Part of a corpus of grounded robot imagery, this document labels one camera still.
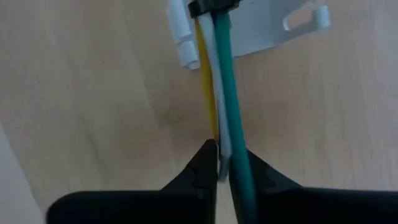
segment wooden table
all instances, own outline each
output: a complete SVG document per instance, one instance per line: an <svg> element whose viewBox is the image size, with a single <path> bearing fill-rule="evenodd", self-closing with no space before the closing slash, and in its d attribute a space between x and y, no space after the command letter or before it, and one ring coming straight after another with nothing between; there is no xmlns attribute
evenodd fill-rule
<svg viewBox="0 0 398 224"><path fill-rule="evenodd" d="M328 30L234 61L246 142L303 185L398 190L398 1L327 4ZM79 190L159 189L211 138L166 6L0 1L0 121L42 213Z"/></svg>

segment black connector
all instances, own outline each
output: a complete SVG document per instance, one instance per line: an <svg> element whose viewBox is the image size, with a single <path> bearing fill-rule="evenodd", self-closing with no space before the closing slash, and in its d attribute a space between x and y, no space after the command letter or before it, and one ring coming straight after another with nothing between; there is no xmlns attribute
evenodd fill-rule
<svg viewBox="0 0 398 224"><path fill-rule="evenodd" d="M241 0L194 0L188 5L192 18L207 12L228 12L236 9Z"/></svg>

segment yellow wire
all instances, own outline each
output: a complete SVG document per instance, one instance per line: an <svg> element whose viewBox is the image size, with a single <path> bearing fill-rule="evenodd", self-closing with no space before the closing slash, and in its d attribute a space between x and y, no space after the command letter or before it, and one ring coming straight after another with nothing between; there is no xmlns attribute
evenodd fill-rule
<svg viewBox="0 0 398 224"><path fill-rule="evenodd" d="M198 19L195 19L195 30L197 33L203 94L205 95L206 98L211 130L213 131L214 139L216 140L216 142L218 142L217 111L216 111L216 102L215 102L214 89L213 89L213 77L211 74L209 57L207 55L205 38L201 31Z"/></svg>

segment white plastic bracket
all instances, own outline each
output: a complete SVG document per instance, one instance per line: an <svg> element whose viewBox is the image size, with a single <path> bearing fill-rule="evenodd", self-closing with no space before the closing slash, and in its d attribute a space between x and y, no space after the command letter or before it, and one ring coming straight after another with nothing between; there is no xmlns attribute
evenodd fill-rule
<svg viewBox="0 0 398 224"><path fill-rule="evenodd" d="M180 63L194 70L200 63L188 3L189 0L169 0L167 14ZM312 18L289 29L290 16L308 3L318 6L312 12ZM243 0L230 12L230 18L233 56L265 50L330 26L329 10L322 0Z"/></svg>

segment wire insulation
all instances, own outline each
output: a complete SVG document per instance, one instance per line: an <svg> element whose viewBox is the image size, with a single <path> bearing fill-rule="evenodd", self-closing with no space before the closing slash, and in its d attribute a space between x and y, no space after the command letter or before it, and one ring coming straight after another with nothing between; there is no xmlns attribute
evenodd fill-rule
<svg viewBox="0 0 398 224"><path fill-rule="evenodd" d="M205 38L208 58L210 59L211 72L213 74L213 88L216 96L218 114L218 135L220 138L220 173L219 179L225 181L228 175L229 159L232 154L231 138L227 122L224 87L221 79L220 63L216 46L215 28L211 13L206 13L198 17L202 34Z"/></svg>
<svg viewBox="0 0 398 224"><path fill-rule="evenodd" d="M224 86L229 133L232 141L232 163L236 170L239 197L242 202L241 209L243 210L245 223L255 223L257 217L256 191L239 112L229 36L229 14L217 13L215 17L216 44Z"/></svg>
<svg viewBox="0 0 398 224"><path fill-rule="evenodd" d="M217 112L216 103L213 89L213 79L211 76L211 67L206 50L206 43L203 33L200 29L198 19L195 19L195 31L197 35L201 81L203 87L203 94L207 103L208 116L210 119L211 131L213 132L214 139L218 142L218 128L217 128Z"/></svg>

